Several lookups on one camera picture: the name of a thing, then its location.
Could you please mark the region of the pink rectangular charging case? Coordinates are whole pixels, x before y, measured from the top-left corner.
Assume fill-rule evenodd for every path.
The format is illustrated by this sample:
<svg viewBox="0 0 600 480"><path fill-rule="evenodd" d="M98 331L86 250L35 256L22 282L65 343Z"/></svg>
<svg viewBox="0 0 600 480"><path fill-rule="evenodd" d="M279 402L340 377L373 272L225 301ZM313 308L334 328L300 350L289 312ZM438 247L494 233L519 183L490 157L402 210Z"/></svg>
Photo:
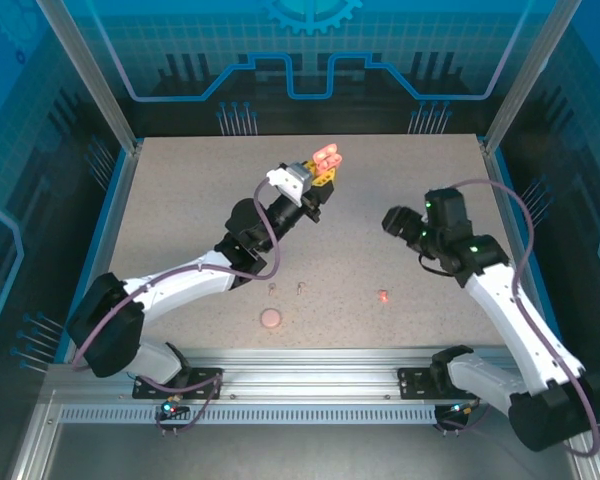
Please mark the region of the pink rectangular charging case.
<svg viewBox="0 0 600 480"><path fill-rule="evenodd" d="M338 168L343 158L338 152L338 146L335 143L326 145L312 155L312 160L316 170L323 172L331 168Z"/></svg>

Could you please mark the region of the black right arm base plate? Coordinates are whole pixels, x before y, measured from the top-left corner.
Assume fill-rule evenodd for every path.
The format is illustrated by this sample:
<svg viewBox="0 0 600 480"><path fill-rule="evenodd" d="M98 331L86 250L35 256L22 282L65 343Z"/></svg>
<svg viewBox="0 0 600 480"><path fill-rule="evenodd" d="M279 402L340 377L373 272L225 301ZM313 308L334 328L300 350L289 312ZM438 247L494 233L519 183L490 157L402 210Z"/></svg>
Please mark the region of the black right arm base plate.
<svg viewBox="0 0 600 480"><path fill-rule="evenodd" d="M440 391L434 382L429 368L399 368L397 370L398 388L402 400L476 400L477 396L469 392L449 387Z"/></svg>

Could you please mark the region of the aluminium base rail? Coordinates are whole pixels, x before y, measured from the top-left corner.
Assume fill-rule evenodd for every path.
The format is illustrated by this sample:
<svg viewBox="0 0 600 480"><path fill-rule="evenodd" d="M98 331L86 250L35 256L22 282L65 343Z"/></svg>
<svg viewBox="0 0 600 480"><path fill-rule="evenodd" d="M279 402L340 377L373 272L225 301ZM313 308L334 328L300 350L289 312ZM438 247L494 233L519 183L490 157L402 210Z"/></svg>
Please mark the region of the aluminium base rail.
<svg viewBox="0 0 600 480"><path fill-rule="evenodd" d="M428 367L432 348L221 349L183 351L191 365L224 371L220 404L398 404L397 370ZM66 364L49 367L38 401L130 404L126 374L99 379Z"/></svg>

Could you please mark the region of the aluminium frame post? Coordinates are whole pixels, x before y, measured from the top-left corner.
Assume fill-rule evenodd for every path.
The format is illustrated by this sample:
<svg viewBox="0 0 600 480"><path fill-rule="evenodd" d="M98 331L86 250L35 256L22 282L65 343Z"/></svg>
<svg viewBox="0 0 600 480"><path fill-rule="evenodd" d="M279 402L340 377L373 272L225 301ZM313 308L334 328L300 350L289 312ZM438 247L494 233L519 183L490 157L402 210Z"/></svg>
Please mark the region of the aluminium frame post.
<svg viewBox="0 0 600 480"><path fill-rule="evenodd" d="M581 2L582 0L555 1L553 9L487 131L482 148L485 158L495 157L497 148L512 126L537 79L546 68Z"/></svg>
<svg viewBox="0 0 600 480"><path fill-rule="evenodd" d="M136 136L64 2L35 1L121 148L126 154L135 156L138 149Z"/></svg>

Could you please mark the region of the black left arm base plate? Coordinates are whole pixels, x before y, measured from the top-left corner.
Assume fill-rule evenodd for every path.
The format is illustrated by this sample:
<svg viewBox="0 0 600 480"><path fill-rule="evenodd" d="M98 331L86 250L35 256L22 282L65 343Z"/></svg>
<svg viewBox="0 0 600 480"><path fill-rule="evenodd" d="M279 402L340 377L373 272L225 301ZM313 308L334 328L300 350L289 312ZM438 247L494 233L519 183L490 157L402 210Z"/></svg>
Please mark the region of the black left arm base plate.
<svg viewBox="0 0 600 480"><path fill-rule="evenodd" d="M202 384L202 386L180 393L184 400L204 400L214 388L213 378L221 377L224 370L221 368L189 368L184 373L177 374L172 380L164 384L167 389L182 390L194 385ZM136 377L132 390L132 397L141 400L166 400L169 396L176 395L176 392L167 392L156 388L150 383L147 383L142 377Z"/></svg>

